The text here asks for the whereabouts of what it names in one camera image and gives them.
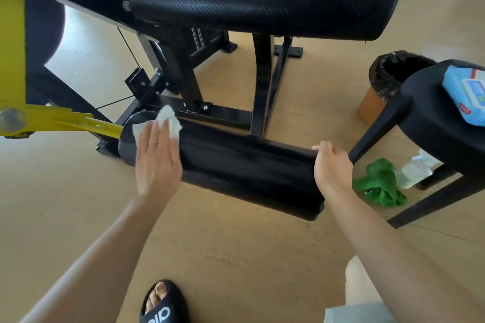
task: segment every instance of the slide sandal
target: slide sandal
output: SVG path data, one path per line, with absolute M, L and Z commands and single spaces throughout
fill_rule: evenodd
M 145 314 L 147 300 L 157 283 L 167 286 L 167 295 L 151 311 Z M 189 308 L 182 292 L 170 280 L 160 280 L 153 284 L 143 299 L 140 323 L 190 323 Z

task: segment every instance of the person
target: person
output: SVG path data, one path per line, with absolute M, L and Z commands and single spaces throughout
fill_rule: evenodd
M 116 321 L 144 243 L 181 181 L 179 145 L 168 132 L 167 122 L 146 126 L 137 151 L 137 198 L 22 323 Z M 479 300 L 355 195 L 347 154 L 327 139 L 313 149 L 315 181 L 357 254 L 347 266 L 346 292 L 347 303 L 359 305 L 327 309 L 325 321 L 483 321 Z M 149 290 L 140 322 L 189 322 L 187 304 L 172 281 L 158 281 Z

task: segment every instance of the plastic bottle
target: plastic bottle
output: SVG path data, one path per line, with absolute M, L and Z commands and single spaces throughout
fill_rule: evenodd
M 423 149 L 419 155 L 414 156 L 411 161 L 400 169 L 396 170 L 396 185 L 401 189 L 408 189 L 433 174 L 432 167 L 442 162 L 431 156 Z

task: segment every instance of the stool seat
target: stool seat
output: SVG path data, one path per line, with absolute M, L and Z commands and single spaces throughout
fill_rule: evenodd
M 459 173 L 485 176 L 485 128 L 464 121 L 441 85 L 450 65 L 485 70 L 446 60 L 416 72 L 401 87 L 407 104 L 398 126 L 420 148 Z

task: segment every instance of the gym machine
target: gym machine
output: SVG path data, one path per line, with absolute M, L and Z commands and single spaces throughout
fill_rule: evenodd
M 184 181 L 313 220 L 324 208 L 313 179 L 316 153 L 263 138 L 277 91 L 273 36 L 374 40 L 383 32 L 398 0 L 57 1 L 138 33 L 148 41 L 149 57 L 160 69 L 152 78 L 143 69 L 127 78 L 135 100 L 111 123 L 44 67 L 62 28 L 45 28 L 40 33 L 32 21 L 38 20 L 44 4 L 51 4 L 45 9 L 57 7 L 52 0 L 0 0 L 5 36 L 0 42 L 1 136 L 26 138 L 41 130 L 88 130 L 100 139 L 101 152 L 121 156 L 134 165 L 131 126 L 154 119 L 168 104 L 184 126 L 180 133 Z M 60 15 L 50 26 L 62 22 Z M 253 34 L 257 63 L 253 112 L 203 101 L 182 33 L 182 28 L 195 26 Z M 38 35 L 48 35 L 44 37 L 49 46 Z M 290 44 L 286 46 L 288 51 L 283 44 L 280 56 L 289 54 Z M 171 85 L 182 100 L 160 94 Z M 46 102 L 56 106 L 45 106 Z M 251 131 L 256 125 L 258 132 L 238 136 L 184 118 Z

